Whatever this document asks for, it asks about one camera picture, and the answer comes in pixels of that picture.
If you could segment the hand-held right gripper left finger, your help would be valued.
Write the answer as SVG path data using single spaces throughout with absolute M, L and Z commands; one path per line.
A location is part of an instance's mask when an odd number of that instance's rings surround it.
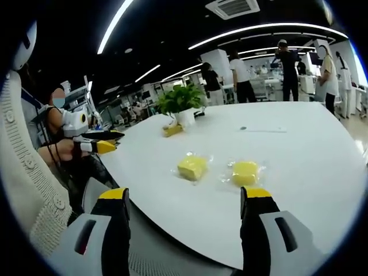
M 129 275 L 129 189 L 102 193 L 74 220 L 48 258 L 57 275 Z

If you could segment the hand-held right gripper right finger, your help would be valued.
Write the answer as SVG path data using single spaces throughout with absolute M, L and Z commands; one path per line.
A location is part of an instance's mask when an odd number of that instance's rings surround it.
M 328 259 L 313 234 L 260 187 L 241 187 L 244 275 L 313 275 Z

